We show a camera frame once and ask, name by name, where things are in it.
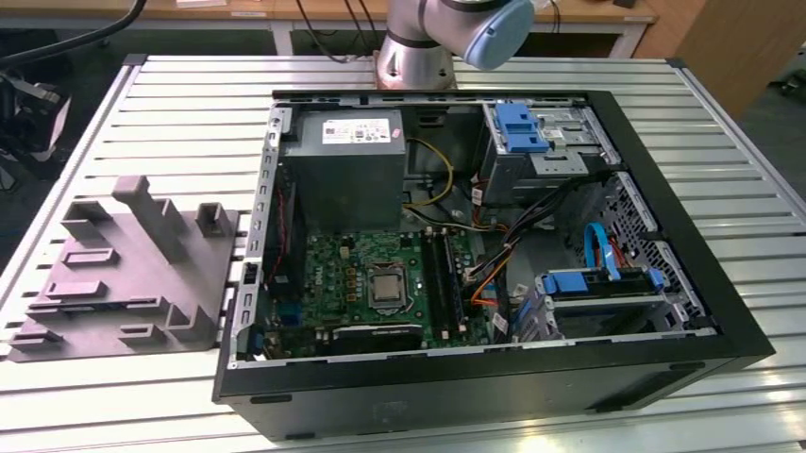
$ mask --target power supply label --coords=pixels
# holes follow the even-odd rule
[[[389,120],[327,120],[323,123],[323,144],[391,143]]]

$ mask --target wire bundle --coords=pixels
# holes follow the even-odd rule
[[[480,263],[476,268],[470,272],[470,277],[474,277],[480,274],[487,268],[492,267],[492,271],[487,275],[487,278],[479,285],[479,288],[474,292],[474,295],[470,299],[471,305],[494,305],[492,303],[490,303],[491,301],[488,301],[487,299],[480,299],[479,296],[482,295],[484,286],[490,283],[490,281],[492,281],[492,278],[495,278],[495,276],[504,270],[506,264],[511,259],[511,254],[515,249],[515,245],[518,245],[518,242],[523,239],[523,234],[526,233],[527,229],[534,224],[548,218],[556,212],[556,209],[562,205],[563,200],[571,194],[571,192],[576,190],[576,188],[582,187],[586,184],[606,181],[612,175],[612,173],[614,172],[611,170],[604,170],[591,175],[568,179],[540,200],[538,200],[536,203],[534,203],[528,208],[526,208],[526,210],[510,226],[508,231],[503,235],[502,249],[490,260]]]

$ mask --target yellow wire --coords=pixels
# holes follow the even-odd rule
[[[433,152],[433,154],[436,154],[439,156],[439,158],[444,162],[444,166],[448,168],[448,182],[447,182],[447,185],[444,186],[444,191],[441,191],[441,193],[437,196],[435,196],[433,198],[431,198],[425,201],[413,201],[412,203],[403,203],[403,206],[407,208],[413,207],[413,206],[425,206],[425,205],[435,203],[453,189],[453,165],[451,165],[451,161],[448,160],[448,158],[444,157],[444,154],[441,154],[441,151],[439,151],[432,144],[429,144],[428,142],[425,142],[421,139],[416,139],[416,138],[411,137],[408,139],[408,142],[420,143],[423,146],[425,146]]]
[[[492,272],[490,273],[490,275],[487,276],[487,279],[483,281],[482,285],[479,286],[479,288],[476,289],[476,292],[474,293],[474,296],[470,298],[470,303],[475,304],[476,303],[476,298],[479,297],[479,295],[482,294],[483,291],[483,287],[487,286],[487,284],[490,283],[490,281],[492,280],[492,277],[502,271],[502,268],[506,266],[506,264],[508,263],[508,259],[512,258],[512,256],[510,255],[508,257],[506,257],[506,259],[499,262],[499,265],[495,266],[495,269],[492,269]]]

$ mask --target wooden table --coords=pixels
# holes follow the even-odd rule
[[[351,0],[363,29],[369,29],[360,6]],[[385,29],[388,0],[365,0],[375,25]],[[355,24],[339,0],[301,0],[317,29],[353,29]],[[627,59],[638,46],[647,25],[658,18],[638,1],[634,8],[616,7],[610,0],[558,0],[560,33],[616,35],[610,57]],[[4,28],[97,28],[111,18],[121,17],[131,0],[1,0],[0,27]],[[554,12],[544,8],[535,14],[531,32],[551,32]],[[229,0],[225,7],[183,8],[173,0],[148,0],[141,18],[132,28],[149,29],[264,29],[275,37],[279,55],[293,55],[291,32],[305,29],[295,0]]]

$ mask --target blue drive bracket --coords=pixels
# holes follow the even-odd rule
[[[498,126],[510,153],[546,153],[550,144],[526,104],[496,104]]]

